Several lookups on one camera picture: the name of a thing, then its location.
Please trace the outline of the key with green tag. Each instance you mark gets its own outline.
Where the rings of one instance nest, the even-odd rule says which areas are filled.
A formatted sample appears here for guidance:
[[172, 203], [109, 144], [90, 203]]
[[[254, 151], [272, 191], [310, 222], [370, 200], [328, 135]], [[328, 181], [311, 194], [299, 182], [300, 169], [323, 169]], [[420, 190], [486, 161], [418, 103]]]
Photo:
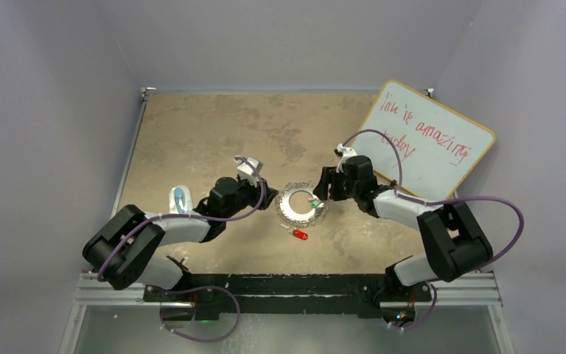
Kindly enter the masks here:
[[319, 199], [310, 198], [308, 201], [313, 209], [318, 209], [324, 206], [323, 201], [320, 201]]

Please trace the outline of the silver disc with keyrings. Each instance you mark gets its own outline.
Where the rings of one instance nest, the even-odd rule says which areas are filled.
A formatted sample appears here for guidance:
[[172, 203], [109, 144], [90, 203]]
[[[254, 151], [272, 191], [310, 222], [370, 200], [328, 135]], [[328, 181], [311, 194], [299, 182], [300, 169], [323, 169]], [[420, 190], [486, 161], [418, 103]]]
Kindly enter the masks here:
[[275, 199], [275, 206], [282, 224], [300, 229], [314, 226], [326, 216], [327, 206], [313, 209], [309, 199], [318, 199], [312, 192], [314, 184], [311, 181], [289, 182], [283, 187]]

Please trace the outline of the keys with red green tags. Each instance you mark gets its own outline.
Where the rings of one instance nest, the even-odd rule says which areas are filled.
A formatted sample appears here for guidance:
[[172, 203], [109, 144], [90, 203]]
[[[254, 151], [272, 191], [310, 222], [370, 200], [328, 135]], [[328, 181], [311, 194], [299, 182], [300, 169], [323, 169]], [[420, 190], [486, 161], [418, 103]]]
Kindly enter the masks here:
[[309, 236], [306, 232], [304, 232], [300, 229], [297, 229], [295, 227], [288, 226], [288, 225], [285, 225], [285, 224], [281, 224], [281, 227], [283, 227], [290, 235], [298, 238], [299, 240], [307, 240], [309, 238]]

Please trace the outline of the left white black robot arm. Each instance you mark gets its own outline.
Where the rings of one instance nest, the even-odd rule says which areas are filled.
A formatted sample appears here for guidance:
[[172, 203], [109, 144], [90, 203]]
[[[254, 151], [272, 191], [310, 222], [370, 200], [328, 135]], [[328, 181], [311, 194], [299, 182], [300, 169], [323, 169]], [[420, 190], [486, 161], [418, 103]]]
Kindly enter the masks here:
[[154, 215], [134, 204], [122, 207], [88, 242], [83, 258], [102, 282], [115, 290], [133, 283], [161, 288], [173, 302], [188, 297], [188, 270], [171, 256], [156, 255], [160, 246], [207, 243], [231, 221], [246, 218], [243, 210], [266, 210], [279, 194], [266, 180], [256, 185], [241, 178], [219, 178], [209, 196], [188, 213]]

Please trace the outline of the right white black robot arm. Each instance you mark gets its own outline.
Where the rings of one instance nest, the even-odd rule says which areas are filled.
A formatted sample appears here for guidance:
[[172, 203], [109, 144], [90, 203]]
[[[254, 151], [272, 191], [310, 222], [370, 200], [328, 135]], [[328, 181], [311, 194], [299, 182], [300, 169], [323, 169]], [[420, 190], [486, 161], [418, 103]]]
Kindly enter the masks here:
[[312, 193], [321, 201], [352, 199], [361, 212], [419, 231], [424, 251], [385, 270], [384, 289], [392, 299], [404, 299], [419, 283], [451, 282], [494, 254], [466, 203], [410, 201], [395, 184], [378, 182], [367, 156], [348, 158], [340, 168], [323, 167]]

